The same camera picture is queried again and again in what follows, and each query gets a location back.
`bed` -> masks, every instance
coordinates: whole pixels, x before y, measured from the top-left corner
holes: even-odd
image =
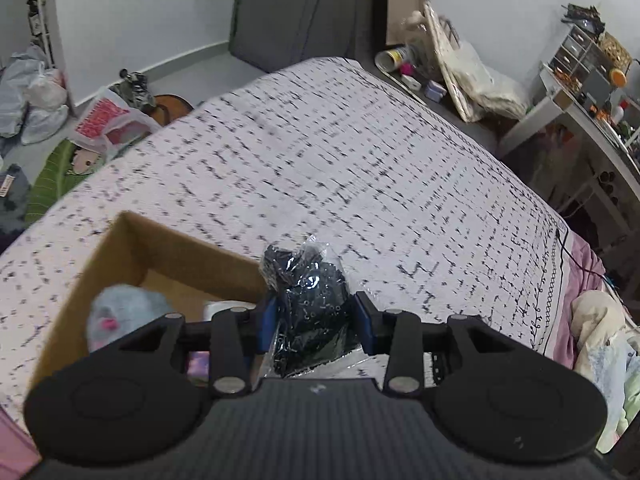
[[[122,210],[253,258],[316,234],[385,306],[479,314],[561,362],[567,301],[594,285],[562,250],[580,240],[501,162],[356,62],[312,59],[138,144],[0,256],[0,402],[20,425],[50,325]]]

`woven basket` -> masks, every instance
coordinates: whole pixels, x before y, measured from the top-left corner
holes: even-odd
[[[605,32],[600,37],[599,47],[616,68],[626,72],[626,69],[631,64],[632,57],[616,38]]]

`small box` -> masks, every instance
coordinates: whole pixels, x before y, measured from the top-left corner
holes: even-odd
[[[267,285],[258,262],[179,233],[136,213],[115,219],[58,313],[31,377],[44,377],[88,355],[91,303],[110,285],[161,292],[187,322],[202,321],[207,301],[258,303]]]
[[[447,89],[435,81],[429,81],[424,88],[424,95],[428,99],[439,103],[440,100],[447,95]]]

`desk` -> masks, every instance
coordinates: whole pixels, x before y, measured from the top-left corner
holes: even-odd
[[[587,115],[546,65],[540,72],[540,79],[545,86],[545,97],[500,140],[496,157],[504,158],[551,121],[568,114],[594,140],[640,201],[640,171],[620,140]]]

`cable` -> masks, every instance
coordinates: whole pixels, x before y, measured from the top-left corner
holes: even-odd
[[[580,209],[582,209],[584,207],[584,205],[592,199],[593,195],[595,195],[596,192],[595,191],[591,191],[591,194],[582,201],[582,203],[578,203],[578,205],[576,206],[576,208],[571,212],[571,214],[567,215],[567,216],[563,216],[562,218],[564,218],[565,220],[571,218],[573,215],[575,215],[578,211],[580,211]]]
[[[581,264],[578,263],[578,261],[574,258],[574,256],[571,254],[571,251],[569,251],[564,245],[566,244],[566,238],[569,235],[569,231],[567,231],[566,236],[564,237],[564,242],[562,241],[562,239],[560,238],[560,229],[556,228],[556,238],[558,238],[558,242],[560,242],[560,245],[562,247],[562,250],[567,253],[569,255],[569,257],[574,261],[574,264],[581,270],[583,270],[584,272],[589,272],[591,274],[595,274],[596,276],[598,276],[601,280],[603,280],[606,283],[609,283],[609,280],[607,279],[607,277],[604,274],[600,274],[599,272],[596,272],[595,270],[591,270],[591,269],[586,269],[585,267],[581,266]]]
[[[584,272],[590,272],[591,274],[595,274],[596,276],[599,276],[602,279],[602,281],[605,283],[606,287],[609,289],[609,294],[612,295],[612,297],[616,298],[618,300],[618,302],[620,302],[620,305],[622,305],[622,307],[623,307],[622,310],[623,310],[623,313],[624,313],[624,316],[625,316],[626,323],[633,330],[635,330],[636,332],[640,333],[640,327],[638,327],[638,325],[635,324],[633,318],[631,317],[631,314],[626,309],[626,306],[624,306],[624,303],[622,302],[622,298],[620,298],[620,295],[616,291],[616,287],[613,285],[613,283],[611,283],[611,281],[606,276],[600,274],[599,272],[596,272],[595,270],[591,270],[591,269],[585,269],[583,266],[581,266],[581,264],[579,264],[576,261],[574,256],[564,246],[566,244],[566,239],[567,239],[568,235],[569,235],[569,231],[567,231],[567,234],[565,235],[564,242],[563,242],[560,239],[560,229],[556,229],[556,237],[558,238],[558,241],[560,242],[562,250],[569,255],[569,257],[574,261],[574,264],[576,264],[579,269],[582,269]]]
[[[627,67],[626,67],[625,75],[627,75],[627,74],[629,73],[629,70],[631,70],[631,65],[633,65],[634,61],[635,61],[636,63],[638,63],[638,65],[640,65],[640,60],[637,60],[636,58],[633,58],[633,59],[631,60],[631,63],[629,63],[629,66],[627,66]]]

